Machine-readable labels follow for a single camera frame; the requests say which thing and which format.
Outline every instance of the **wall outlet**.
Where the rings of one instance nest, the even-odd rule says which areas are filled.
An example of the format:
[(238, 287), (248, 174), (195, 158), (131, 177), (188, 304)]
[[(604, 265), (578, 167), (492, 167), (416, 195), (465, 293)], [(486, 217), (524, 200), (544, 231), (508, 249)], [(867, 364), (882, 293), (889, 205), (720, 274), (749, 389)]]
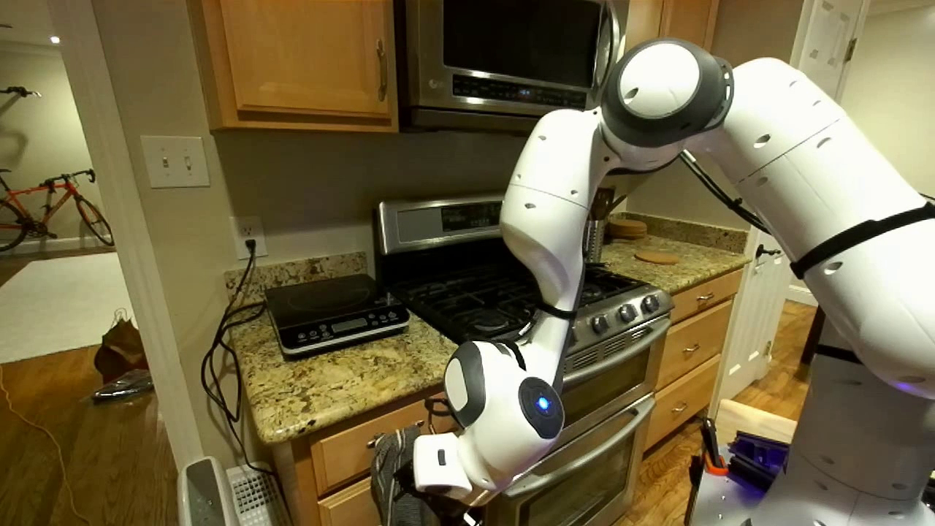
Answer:
[(246, 240), (257, 243), (257, 256), (267, 253), (267, 234), (260, 217), (232, 217), (233, 252), (239, 260), (251, 256)]
[(208, 186), (198, 133), (144, 133), (150, 186)]

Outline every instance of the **upper cabinet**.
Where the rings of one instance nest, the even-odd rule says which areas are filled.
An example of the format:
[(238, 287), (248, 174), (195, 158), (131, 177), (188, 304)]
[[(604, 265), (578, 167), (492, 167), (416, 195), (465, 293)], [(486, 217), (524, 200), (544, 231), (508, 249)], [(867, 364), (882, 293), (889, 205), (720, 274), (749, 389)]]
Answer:
[(651, 38), (682, 38), (712, 46), (720, 0), (631, 0), (626, 24), (626, 46)]
[(391, 0), (195, 0), (214, 129), (395, 132)]

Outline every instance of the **oven handle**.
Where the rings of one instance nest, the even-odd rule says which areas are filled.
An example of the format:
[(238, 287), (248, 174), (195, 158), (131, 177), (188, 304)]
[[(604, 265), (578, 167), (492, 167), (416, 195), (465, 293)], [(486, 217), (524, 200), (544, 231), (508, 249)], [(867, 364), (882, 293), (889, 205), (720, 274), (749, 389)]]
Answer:
[(582, 469), (591, 461), (596, 461), (598, 455), (610, 452), (613, 447), (620, 447), (623, 440), (631, 439), (631, 433), (648, 417), (651, 406), (655, 406), (655, 396), (636, 401), (635, 406), (626, 409), (635, 414), (635, 420), (628, 420), (620, 433), (613, 433), (603, 447), (562, 465), (558, 469), (552, 469), (547, 475), (527, 472), (530, 481), (518, 481), (514, 488), (508, 488), (508, 496), (514, 500), (514, 496), (541, 490), (541, 488), (552, 484), (555, 478), (571, 475), (572, 469)]
[(603, 374), (604, 367), (613, 367), (617, 361), (631, 358), (635, 352), (642, 352), (648, 345), (655, 345), (670, 331), (670, 325), (673, 325), (670, 317), (658, 317), (655, 326), (639, 326), (642, 333), (645, 331), (648, 333), (636, 345), (631, 345), (626, 352), (617, 352), (613, 358), (593, 361), (593, 364), (578, 367), (578, 371), (571, 371), (571, 374), (563, 374), (563, 382), (578, 382), (584, 377)]

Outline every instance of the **oven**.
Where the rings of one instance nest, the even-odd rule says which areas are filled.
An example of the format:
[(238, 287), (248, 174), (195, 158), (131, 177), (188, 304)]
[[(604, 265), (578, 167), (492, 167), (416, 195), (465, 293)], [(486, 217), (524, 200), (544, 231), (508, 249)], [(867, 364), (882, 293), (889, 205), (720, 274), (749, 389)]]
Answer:
[[(454, 341), (524, 339), (541, 300), (496, 231), (501, 195), (381, 200), (378, 278)], [(613, 523), (635, 493), (666, 293), (587, 265), (563, 349), (558, 444), (486, 506), (486, 523)]]

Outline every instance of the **electrical cord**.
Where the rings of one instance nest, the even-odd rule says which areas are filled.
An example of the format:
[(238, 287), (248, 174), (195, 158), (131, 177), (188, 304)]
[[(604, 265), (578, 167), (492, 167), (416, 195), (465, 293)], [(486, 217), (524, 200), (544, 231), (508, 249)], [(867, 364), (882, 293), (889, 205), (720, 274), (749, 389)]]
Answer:
[(42, 425), (39, 420), (29, 420), (23, 411), (17, 411), (17, 409), (13, 406), (13, 395), (10, 395), (5, 382), (4, 382), (4, 367), (0, 367), (0, 395), (4, 395), (4, 404), (10, 406), (10, 411), (13, 411), (17, 420), (23, 420), (27, 425), (33, 425), (33, 428), (39, 428), (42, 436), (51, 439), (51, 444), (52, 444), (52, 450), (56, 450), (56, 465), (59, 465), (59, 472), (62, 472), (62, 484), (65, 484), (65, 493), (68, 493), (68, 507), (71, 507), (71, 515), (73, 515), (80, 523), (87, 523), (87, 526), (91, 526), (91, 516), (83, 515), (80, 506), (75, 506), (75, 488), (73, 488), (73, 481), (71, 481), (71, 475), (68, 475), (65, 452), (62, 452), (62, 444), (59, 444), (56, 433), (46, 428), (46, 425)]
[[(267, 312), (264, 300), (255, 304), (239, 304), (246, 294), (246, 282), (255, 272), (257, 263), (257, 243), (246, 240), (248, 249), (248, 263), (233, 287), (233, 294), (227, 298), (227, 306), (214, 331), (211, 348), (201, 357), (201, 389), (208, 395), (208, 406), (217, 411), (217, 417), (224, 423), (224, 433), (233, 444), (233, 452), (260, 472), (273, 472), (270, 468), (260, 468), (251, 461), (248, 450), (246, 450), (246, 439), (239, 433), (239, 417), (243, 417), (243, 374), (239, 374), (239, 357), (233, 349), (233, 345), (227, 341), (227, 333), (239, 325), (248, 325), (255, 317), (260, 317)], [(233, 392), (232, 396), (223, 389), (223, 377), (232, 374), (233, 377)]]
[(761, 228), (762, 234), (769, 234), (765, 222), (752, 212), (749, 206), (742, 206), (742, 199), (730, 199), (709, 174), (708, 168), (698, 162), (698, 158), (686, 149), (682, 149), (679, 161), (693, 168), (693, 174), (704, 184), (708, 192), (712, 192), (728, 211), (734, 211), (739, 218), (752, 222), (755, 228)]

